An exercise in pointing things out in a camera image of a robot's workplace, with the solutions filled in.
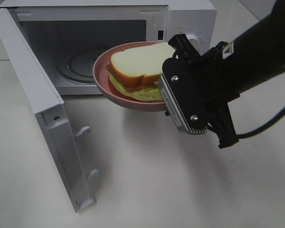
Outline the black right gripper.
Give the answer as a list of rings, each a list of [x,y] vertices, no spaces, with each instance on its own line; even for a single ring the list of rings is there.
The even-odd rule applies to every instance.
[[[223,149],[238,143],[228,102],[238,98],[239,93],[228,86],[221,67],[224,49],[232,49],[232,44],[221,41],[204,55],[199,54],[185,34],[174,35],[168,44],[174,49],[172,57],[186,65],[202,96],[209,117],[208,129],[217,135],[218,147]]]

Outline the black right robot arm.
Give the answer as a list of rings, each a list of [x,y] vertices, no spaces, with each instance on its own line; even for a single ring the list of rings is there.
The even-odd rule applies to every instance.
[[[285,72],[285,0],[233,41],[219,42],[200,55],[184,34],[169,44],[175,48],[170,78],[180,128],[190,134],[214,132],[219,147],[255,136],[285,116],[285,107],[248,133],[235,131],[228,103],[240,94]]]

